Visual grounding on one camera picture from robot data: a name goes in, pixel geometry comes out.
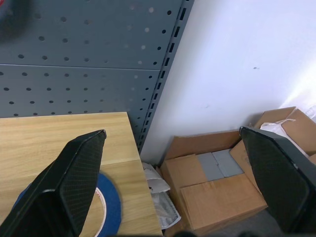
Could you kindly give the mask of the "silver bubble wrap bag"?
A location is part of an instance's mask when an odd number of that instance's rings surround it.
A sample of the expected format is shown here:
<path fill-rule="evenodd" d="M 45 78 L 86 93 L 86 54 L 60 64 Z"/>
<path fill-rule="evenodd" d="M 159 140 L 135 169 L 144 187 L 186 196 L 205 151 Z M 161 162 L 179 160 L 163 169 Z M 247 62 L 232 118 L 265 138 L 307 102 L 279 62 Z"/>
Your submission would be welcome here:
<path fill-rule="evenodd" d="M 162 230 L 166 230 L 181 220 L 180 214 L 168 195 L 171 188 L 153 166 L 143 162 L 142 167 L 154 202 L 160 227 Z"/>

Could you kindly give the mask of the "grey pegboard shelf panel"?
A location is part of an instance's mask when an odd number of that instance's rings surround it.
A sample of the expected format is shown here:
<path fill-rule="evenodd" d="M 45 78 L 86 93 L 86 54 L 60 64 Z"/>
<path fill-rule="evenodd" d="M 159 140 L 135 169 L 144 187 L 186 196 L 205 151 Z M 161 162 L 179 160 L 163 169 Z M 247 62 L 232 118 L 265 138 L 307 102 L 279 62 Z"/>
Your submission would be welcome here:
<path fill-rule="evenodd" d="M 126 112 L 139 150 L 195 0 L 0 0 L 0 118 Z"/>

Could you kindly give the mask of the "blue tape roll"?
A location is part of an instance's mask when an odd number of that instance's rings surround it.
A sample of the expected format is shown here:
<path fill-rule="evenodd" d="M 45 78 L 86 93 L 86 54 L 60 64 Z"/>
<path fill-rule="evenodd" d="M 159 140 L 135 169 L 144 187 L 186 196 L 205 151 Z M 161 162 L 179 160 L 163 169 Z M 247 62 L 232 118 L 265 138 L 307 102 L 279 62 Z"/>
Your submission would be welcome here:
<path fill-rule="evenodd" d="M 41 172 L 19 195 L 0 226 L 1 237 L 79 237 L 93 198 L 101 198 L 105 215 L 96 237 L 117 234 L 121 201 L 114 184 L 102 173 Z"/>

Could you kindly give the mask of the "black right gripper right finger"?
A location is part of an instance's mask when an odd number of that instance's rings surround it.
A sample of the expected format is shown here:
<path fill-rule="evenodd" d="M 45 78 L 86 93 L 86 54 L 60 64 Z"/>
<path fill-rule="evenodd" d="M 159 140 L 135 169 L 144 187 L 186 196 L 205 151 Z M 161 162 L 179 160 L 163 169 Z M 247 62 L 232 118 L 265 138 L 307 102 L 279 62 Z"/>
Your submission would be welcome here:
<path fill-rule="evenodd" d="M 287 138 L 241 127 L 256 184 L 285 233 L 316 233 L 316 165 Z"/>

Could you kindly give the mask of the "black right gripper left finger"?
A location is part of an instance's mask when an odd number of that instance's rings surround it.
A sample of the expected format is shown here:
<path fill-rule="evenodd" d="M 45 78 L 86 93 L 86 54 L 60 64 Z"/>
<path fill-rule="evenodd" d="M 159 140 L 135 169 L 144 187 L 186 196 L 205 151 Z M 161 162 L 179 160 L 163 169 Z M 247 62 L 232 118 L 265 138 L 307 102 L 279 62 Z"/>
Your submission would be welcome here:
<path fill-rule="evenodd" d="M 105 130 L 69 141 L 19 195 L 0 237 L 78 237 L 97 187 Z"/>

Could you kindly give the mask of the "brown cardboard box with paper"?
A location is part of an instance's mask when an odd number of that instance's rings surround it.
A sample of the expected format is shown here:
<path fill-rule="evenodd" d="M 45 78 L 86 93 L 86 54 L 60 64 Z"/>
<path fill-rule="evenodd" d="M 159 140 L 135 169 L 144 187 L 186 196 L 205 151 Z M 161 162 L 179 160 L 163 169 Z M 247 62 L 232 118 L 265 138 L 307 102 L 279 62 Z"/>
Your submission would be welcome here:
<path fill-rule="evenodd" d="M 316 165 L 316 123 L 296 107 L 265 111 L 254 125 L 278 123 L 286 135 L 302 149 L 309 161 Z"/>

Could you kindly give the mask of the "open brown cardboard box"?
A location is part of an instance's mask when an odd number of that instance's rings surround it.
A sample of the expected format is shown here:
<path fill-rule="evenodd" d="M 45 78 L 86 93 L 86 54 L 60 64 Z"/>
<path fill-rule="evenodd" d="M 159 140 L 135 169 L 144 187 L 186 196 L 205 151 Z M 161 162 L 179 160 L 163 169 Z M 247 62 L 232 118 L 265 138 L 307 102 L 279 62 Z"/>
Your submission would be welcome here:
<path fill-rule="evenodd" d="M 239 141 L 238 131 L 173 138 L 160 170 L 181 219 L 165 231 L 166 237 L 179 231 L 208 234 L 267 208 L 246 174 L 218 177 L 212 152 L 233 148 Z"/>

